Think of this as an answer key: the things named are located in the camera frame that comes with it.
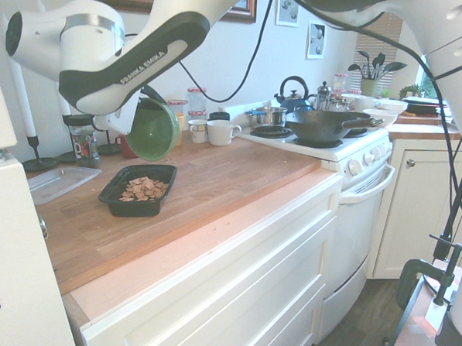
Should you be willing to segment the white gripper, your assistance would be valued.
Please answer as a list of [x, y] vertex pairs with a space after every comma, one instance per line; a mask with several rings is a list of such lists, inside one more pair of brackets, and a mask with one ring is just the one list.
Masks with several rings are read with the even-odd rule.
[[[166, 107], [164, 98], [149, 85], [142, 87], [141, 93], [145, 95], [145, 97], [140, 99], [141, 106]], [[135, 92], [116, 112], [107, 115], [95, 115], [94, 127], [99, 131], [112, 130], [122, 135], [129, 134], [132, 130], [135, 112], [137, 111], [139, 95], [139, 92]]]

